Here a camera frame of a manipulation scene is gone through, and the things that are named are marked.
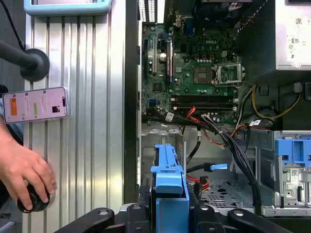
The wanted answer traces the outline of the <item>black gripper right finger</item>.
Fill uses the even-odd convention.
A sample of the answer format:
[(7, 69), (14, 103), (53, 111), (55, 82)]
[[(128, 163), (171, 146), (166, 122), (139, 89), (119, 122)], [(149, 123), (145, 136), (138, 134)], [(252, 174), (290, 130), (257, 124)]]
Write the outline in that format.
[(232, 209), (226, 216), (200, 201), (201, 184), (190, 186), (191, 233), (289, 233), (290, 231), (245, 209)]

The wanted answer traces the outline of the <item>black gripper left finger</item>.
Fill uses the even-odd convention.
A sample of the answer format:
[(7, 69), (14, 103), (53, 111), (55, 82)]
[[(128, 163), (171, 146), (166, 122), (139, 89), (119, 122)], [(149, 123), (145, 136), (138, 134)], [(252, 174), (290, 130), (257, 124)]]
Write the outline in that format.
[(138, 203), (123, 205), (116, 214), (100, 207), (57, 230), (58, 233), (151, 233), (150, 187), (138, 191)]

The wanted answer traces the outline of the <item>person's bare hand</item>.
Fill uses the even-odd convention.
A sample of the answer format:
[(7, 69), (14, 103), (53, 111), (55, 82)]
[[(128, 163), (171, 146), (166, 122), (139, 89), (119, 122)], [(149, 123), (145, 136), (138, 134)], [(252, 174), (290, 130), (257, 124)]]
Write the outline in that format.
[(24, 181), (30, 183), (43, 202), (47, 193), (54, 194), (54, 173), (37, 153), (20, 145), (10, 134), (3, 119), (0, 120), (0, 180), (10, 196), (20, 200), (27, 210), (33, 208)]

